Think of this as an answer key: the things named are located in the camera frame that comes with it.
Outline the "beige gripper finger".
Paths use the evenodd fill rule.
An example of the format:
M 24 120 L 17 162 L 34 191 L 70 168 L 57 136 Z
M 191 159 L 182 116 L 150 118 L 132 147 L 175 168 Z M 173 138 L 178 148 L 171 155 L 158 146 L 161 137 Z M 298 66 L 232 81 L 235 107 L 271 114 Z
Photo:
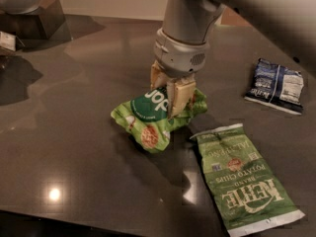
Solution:
M 194 75 L 167 81 L 168 117 L 179 115 L 193 96 L 196 88 Z
M 171 78 L 165 73 L 165 71 L 160 67 L 159 63 L 155 61 L 151 65 L 151 74 L 150 74 L 150 87 L 152 90 L 169 87 Z

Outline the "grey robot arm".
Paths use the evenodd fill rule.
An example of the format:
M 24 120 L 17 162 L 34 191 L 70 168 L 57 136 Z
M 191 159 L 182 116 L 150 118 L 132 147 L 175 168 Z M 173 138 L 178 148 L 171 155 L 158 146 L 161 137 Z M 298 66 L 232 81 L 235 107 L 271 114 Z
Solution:
M 208 34 L 228 7 L 310 73 L 316 68 L 316 0 L 168 0 L 154 44 L 151 87 L 165 86 L 177 116 L 204 67 Z

